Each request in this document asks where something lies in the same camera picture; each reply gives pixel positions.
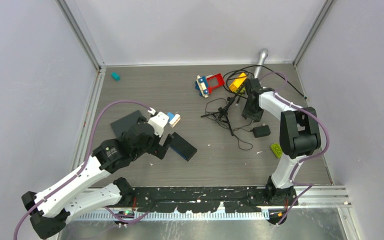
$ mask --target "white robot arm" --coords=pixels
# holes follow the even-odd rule
[[[129,204],[133,189],[122,177],[101,189],[86,194],[82,192],[145,153],[163,159],[173,139],[169,134],[164,144],[159,144],[168,122],[169,116],[162,112],[148,121],[140,117],[121,137],[102,142],[87,161],[51,187],[38,193],[26,192],[21,197],[26,210],[41,202],[30,213],[30,222],[39,237],[46,239],[55,235],[71,220],[86,212],[109,205]],[[61,186],[64,187],[46,198]]]
[[[300,160],[320,148],[319,125],[307,114],[283,103],[288,101],[273,89],[262,87],[257,78],[245,80],[244,87],[248,95],[242,112],[244,118],[259,122],[265,110],[280,121],[279,143],[283,154],[276,171],[267,181],[266,190],[269,198],[278,193],[284,194],[286,189],[293,186],[294,178],[301,167]],[[312,107],[301,107],[296,104],[294,106],[316,116],[316,110]]]

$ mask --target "metal cylinder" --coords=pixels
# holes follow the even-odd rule
[[[259,51],[259,59],[257,65],[264,65],[264,61],[269,56],[269,50],[267,48],[263,48]],[[261,66],[256,66],[254,71],[254,77],[257,79],[261,71]]]

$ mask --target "gray wall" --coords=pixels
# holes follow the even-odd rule
[[[96,71],[53,0],[0,0],[0,240],[69,172]],[[20,240],[38,239],[24,222]]]
[[[366,239],[384,239],[384,1],[336,1],[299,72]]]
[[[291,62],[325,0],[73,0],[106,65]]]

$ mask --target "blue toy part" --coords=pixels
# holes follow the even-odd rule
[[[119,81],[119,80],[120,80],[120,76],[119,76],[117,73],[115,73],[115,72],[111,73],[111,77],[112,77],[113,79],[115,79],[116,81]]]
[[[200,78],[199,78],[199,82],[200,82],[200,83],[203,82],[203,83],[205,84],[206,88],[209,87],[209,85],[208,85],[208,81],[207,81],[207,77],[206,77],[206,76],[202,76],[202,77],[200,77]]]
[[[168,121],[170,122],[174,117],[175,115],[171,112],[167,112],[167,116],[168,116]]]
[[[209,85],[208,85],[207,77],[206,77],[206,76],[202,76],[202,77],[200,77],[200,78],[198,79],[198,82],[200,82],[200,83],[204,83],[204,84],[205,84],[205,87],[206,87],[207,89],[205,89],[203,92],[204,92],[205,95],[208,95],[208,94],[210,93],[210,91],[208,91],[208,87],[209,87]],[[202,92],[201,92],[201,90],[200,90],[200,87],[198,86],[198,83],[197,83],[196,81],[195,81],[195,89],[199,91],[199,96],[203,97],[203,94],[202,94]]]

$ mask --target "red toy part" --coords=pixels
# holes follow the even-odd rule
[[[210,86],[210,80],[212,79],[217,79],[217,85],[216,86]],[[223,86],[223,84],[225,84],[225,80],[223,79],[223,76],[221,73],[219,74],[216,74],[214,76],[210,76],[206,79],[207,83],[208,83],[208,91],[209,91],[209,94],[211,94],[213,92],[214,89],[216,88],[220,88],[221,86]]]

